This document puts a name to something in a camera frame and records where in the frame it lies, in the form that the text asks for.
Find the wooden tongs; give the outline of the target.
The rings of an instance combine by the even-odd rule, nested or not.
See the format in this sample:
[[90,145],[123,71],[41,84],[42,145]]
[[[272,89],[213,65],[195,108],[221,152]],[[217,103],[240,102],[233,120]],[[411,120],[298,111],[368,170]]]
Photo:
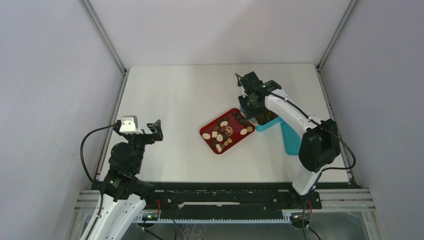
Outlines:
[[255,119],[255,118],[250,118],[250,119],[248,120],[248,122],[249,122],[251,125],[253,125],[253,126],[257,126],[257,125],[258,125],[258,122],[256,121],[256,119]]

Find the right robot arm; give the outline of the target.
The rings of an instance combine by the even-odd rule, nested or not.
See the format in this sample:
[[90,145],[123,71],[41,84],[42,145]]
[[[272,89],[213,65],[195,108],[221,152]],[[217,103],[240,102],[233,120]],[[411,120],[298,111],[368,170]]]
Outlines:
[[255,72],[236,75],[237,86],[242,89],[238,97],[241,111],[247,119],[258,119],[271,111],[286,122],[300,137],[298,152],[300,168],[292,182],[289,203],[302,208],[325,166],[340,155],[338,128],[332,119],[322,120],[307,112],[292,100],[274,80],[261,81]]

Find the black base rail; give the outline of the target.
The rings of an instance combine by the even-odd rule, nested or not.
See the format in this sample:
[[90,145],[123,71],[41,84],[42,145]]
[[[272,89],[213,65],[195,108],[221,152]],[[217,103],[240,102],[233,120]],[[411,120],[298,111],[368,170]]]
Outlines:
[[290,183],[155,182],[144,212],[161,220],[282,220],[283,212],[309,215],[322,209],[318,192],[298,196]]

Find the red chocolate tray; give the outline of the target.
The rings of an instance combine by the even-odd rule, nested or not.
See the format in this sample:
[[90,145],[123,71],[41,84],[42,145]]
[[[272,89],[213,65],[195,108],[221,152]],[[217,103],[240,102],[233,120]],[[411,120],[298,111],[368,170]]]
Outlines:
[[256,130],[238,108],[232,108],[201,127],[199,135],[216,155],[221,155]]

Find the teal box lid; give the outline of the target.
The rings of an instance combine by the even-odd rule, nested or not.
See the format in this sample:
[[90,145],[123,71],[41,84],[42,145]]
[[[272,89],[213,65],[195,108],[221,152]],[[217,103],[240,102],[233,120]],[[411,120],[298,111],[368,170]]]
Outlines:
[[296,131],[285,121],[280,123],[285,152],[290,156],[297,156],[300,151],[301,138]]

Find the teal chocolate box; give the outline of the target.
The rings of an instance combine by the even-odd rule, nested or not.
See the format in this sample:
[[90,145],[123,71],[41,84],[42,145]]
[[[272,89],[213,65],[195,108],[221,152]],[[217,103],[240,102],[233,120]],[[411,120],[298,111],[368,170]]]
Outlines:
[[[265,100],[259,96],[240,95],[237,100],[240,110],[240,117],[237,120],[246,128],[251,126],[254,127],[257,132],[264,132],[282,121],[277,114],[265,107]],[[248,122],[251,118],[256,119],[258,123],[257,126]]]

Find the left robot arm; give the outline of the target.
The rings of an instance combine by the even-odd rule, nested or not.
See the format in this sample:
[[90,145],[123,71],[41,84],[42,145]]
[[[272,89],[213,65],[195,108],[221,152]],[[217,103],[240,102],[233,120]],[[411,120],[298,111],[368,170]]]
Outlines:
[[120,240],[136,216],[156,203],[151,183],[138,179],[145,148],[163,140],[161,120],[147,124],[150,133],[138,127],[135,115],[124,116],[106,126],[125,139],[115,144],[103,180],[88,179],[99,193],[93,216],[81,234],[82,240]]

